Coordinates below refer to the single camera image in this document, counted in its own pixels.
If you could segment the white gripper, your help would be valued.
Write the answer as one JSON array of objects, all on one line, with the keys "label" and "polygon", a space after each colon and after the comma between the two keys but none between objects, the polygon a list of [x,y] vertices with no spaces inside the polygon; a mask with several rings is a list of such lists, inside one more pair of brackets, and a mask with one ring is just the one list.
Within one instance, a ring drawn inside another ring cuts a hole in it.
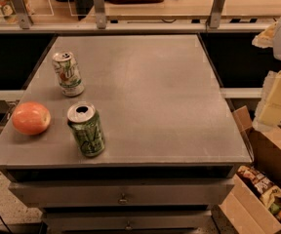
[{"label": "white gripper", "polygon": [[[259,48],[272,48],[276,59],[281,60],[281,17],[256,35],[252,44]],[[253,127],[268,132],[281,123],[281,70],[269,71],[264,79],[261,100],[255,111]]]}]

